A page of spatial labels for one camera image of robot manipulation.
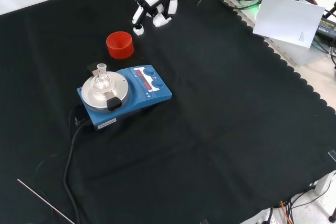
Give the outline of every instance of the metal rod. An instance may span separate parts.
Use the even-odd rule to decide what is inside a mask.
[[[62,215],[67,221],[69,221],[71,224],[73,223],[68,217],[66,217],[64,214],[62,214],[60,211],[58,211],[55,207],[53,207],[49,202],[47,202],[45,199],[43,199],[41,196],[39,196],[36,192],[34,192],[29,186],[27,186],[25,183],[23,183],[21,180],[17,179],[22,185],[24,185],[26,188],[28,188],[32,193],[34,193],[37,197],[39,197],[45,204],[47,204],[49,207],[51,207],[53,210],[58,212],[60,215]]]

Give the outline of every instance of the white sheet of paper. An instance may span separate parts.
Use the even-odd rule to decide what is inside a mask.
[[[262,0],[254,34],[310,47],[324,7],[294,0]]]

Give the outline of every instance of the red container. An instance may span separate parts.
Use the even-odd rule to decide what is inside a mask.
[[[132,36],[125,31],[117,31],[106,39],[107,49],[114,59],[127,59],[134,53]]]

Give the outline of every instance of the control button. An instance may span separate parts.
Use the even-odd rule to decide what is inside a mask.
[[[144,73],[145,75],[147,75],[147,76],[153,76],[153,75],[155,75],[155,71],[154,71],[153,68],[145,68],[145,69],[143,70],[143,73]]]
[[[154,80],[152,81],[152,85],[158,89],[163,88],[163,82],[159,80]]]

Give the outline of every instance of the black tablecloth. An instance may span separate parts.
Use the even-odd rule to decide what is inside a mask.
[[[334,169],[335,111],[235,12],[179,0],[168,25],[146,18],[132,58],[113,60],[105,40],[131,33],[136,9],[51,0],[0,17],[1,223],[57,221],[16,178],[74,218],[67,116],[93,61],[151,64],[173,98],[79,134],[69,181],[83,223],[240,223]]]

